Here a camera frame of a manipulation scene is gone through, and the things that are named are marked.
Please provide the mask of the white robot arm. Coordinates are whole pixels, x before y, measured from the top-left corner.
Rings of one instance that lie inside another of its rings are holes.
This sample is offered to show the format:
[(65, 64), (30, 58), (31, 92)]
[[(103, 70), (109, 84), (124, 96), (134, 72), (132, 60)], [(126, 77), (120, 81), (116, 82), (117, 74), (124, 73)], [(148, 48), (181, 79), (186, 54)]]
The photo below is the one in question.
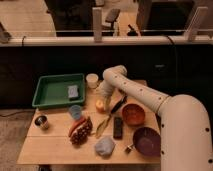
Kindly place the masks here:
[(123, 65), (105, 69), (102, 91), (114, 88), (144, 104), (161, 117), (161, 171), (213, 171), (209, 115), (195, 97), (170, 96), (129, 80)]

